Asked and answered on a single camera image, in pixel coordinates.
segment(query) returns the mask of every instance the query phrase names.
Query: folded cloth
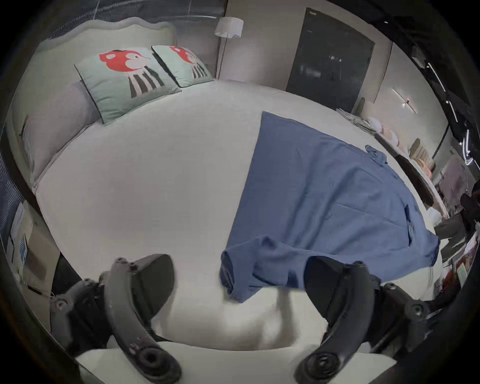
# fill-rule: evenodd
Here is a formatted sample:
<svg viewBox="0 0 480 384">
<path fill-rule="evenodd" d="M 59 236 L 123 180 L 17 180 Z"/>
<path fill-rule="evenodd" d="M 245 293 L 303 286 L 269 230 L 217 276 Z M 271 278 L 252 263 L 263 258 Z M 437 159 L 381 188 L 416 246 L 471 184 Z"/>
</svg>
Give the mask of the folded cloth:
<svg viewBox="0 0 480 384">
<path fill-rule="evenodd" d="M 308 258 L 364 261 L 392 280 L 431 266 L 438 238 L 382 152 L 262 114 L 220 279 L 243 302 L 265 286 L 304 288 Z"/>
</svg>

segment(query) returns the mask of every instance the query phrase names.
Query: wall light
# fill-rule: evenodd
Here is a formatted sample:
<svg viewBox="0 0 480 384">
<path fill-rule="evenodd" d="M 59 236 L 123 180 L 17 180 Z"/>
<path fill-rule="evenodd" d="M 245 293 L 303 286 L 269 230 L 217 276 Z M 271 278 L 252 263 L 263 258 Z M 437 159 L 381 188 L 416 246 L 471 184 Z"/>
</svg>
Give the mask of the wall light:
<svg viewBox="0 0 480 384">
<path fill-rule="evenodd" d="M 405 99 L 403 98 L 403 96 L 398 93 L 396 91 L 396 89 L 392 88 L 392 91 L 395 93 L 395 95 L 397 95 L 401 100 L 402 100 L 402 106 L 405 107 L 407 106 L 413 113 L 416 113 L 418 114 L 418 112 L 415 110 L 415 108 L 413 108 L 411 105 L 410 105 L 410 100 L 409 99 Z"/>
<path fill-rule="evenodd" d="M 439 82 L 440 85 L 442 86 L 442 89 L 444 90 L 444 92 L 446 92 L 444 85 L 443 85 L 442 82 L 440 81 L 440 77 L 438 77 L 437 72 L 435 72 L 435 69 L 433 69 L 433 67 L 432 67 L 432 65 L 431 65 L 430 63 L 427 63 L 427 64 L 428 64 L 428 65 L 427 65 L 427 68 L 431 68 L 431 69 L 432 69 L 433 73 L 434 73 L 435 76 L 437 77 L 438 82 Z"/>
<path fill-rule="evenodd" d="M 450 104 L 450 107 L 452 108 L 452 112 L 453 112 L 453 117 L 455 118 L 455 121 L 458 122 L 458 119 L 456 118 L 456 113 L 455 113 L 455 110 L 453 108 L 452 102 L 447 100 L 447 104 Z"/>
<path fill-rule="evenodd" d="M 463 160 L 465 161 L 466 165 L 470 165 L 473 161 L 473 158 L 470 157 L 470 150 L 468 149 L 469 139 L 470 139 L 470 130 L 467 130 L 467 134 L 463 138 L 463 141 L 460 143 L 462 147 Z"/>
</svg>

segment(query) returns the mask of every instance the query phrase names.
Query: white bedsheet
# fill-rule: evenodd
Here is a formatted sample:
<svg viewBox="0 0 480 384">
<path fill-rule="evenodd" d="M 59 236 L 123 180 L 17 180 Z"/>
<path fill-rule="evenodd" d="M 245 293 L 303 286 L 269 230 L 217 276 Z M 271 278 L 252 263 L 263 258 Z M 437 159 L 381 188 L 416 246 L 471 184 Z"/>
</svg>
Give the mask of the white bedsheet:
<svg viewBox="0 0 480 384">
<path fill-rule="evenodd" d="M 218 279 L 263 110 L 382 150 L 322 105 L 258 85 L 214 81 L 155 100 L 111 125 L 95 123 L 62 152 L 36 191 L 53 238 L 81 277 L 97 279 L 120 256 L 172 256 L 176 287 L 153 321 L 172 341 L 265 349 L 322 339 L 326 321 L 304 292 L 263 288 L 238 304 L 226 300 Z M 426 217 L 410 181 L 387 158 Z M 432 288 L 441 263 L 437 269 L 399 283 L 419 298 Z"/>
</svg>

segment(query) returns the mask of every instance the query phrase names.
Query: lamp shade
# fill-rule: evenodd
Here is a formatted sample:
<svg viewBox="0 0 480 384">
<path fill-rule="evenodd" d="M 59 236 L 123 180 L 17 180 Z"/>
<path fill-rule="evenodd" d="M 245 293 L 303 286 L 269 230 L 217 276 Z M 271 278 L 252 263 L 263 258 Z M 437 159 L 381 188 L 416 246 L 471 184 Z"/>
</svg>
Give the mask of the lamp shade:
<svg viewBox="0 0 480 384">
<path fill-rule="evenodd" d="M 236 17 L 221 17 L 215 29 L 215 35 L 219 37 L 240 37 L 243 28 L 243 20 Z"/>
</svg>

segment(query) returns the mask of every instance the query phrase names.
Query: mint green pillow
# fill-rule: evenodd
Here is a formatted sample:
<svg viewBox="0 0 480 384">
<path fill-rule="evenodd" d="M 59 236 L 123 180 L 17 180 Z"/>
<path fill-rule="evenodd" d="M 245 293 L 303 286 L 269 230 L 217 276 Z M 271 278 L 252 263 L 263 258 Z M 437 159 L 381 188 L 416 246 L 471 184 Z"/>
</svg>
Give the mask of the mint green pillow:
<svg viewBox="0 0 480 384">
<path fill-rule="evenodd" d="M 147 101 L 180 92 L 149 48 L 114 49 L 75 68 L 105 124 Z"/>
<path fill-rule="evenodd" d="M 153 45 L 152 49 L 170 70 L 180 87 L 212 81 L 208 69 L 190 50 L 168 45 Z"/>
</svg>

